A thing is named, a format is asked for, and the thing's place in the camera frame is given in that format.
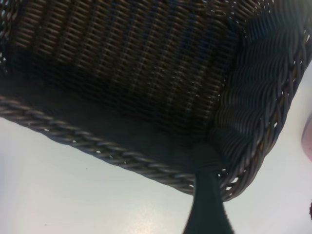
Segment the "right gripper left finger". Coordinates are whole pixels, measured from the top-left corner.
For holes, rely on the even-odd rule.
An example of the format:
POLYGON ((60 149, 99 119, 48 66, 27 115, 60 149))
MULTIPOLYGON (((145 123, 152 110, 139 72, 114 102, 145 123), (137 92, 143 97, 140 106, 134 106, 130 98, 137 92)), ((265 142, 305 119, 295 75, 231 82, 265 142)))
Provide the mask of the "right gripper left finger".
POLYGON ((225 212, 220 187, 215 174, 200 171, 195 175, 193 205, 184 233, 234 233, 225 212))

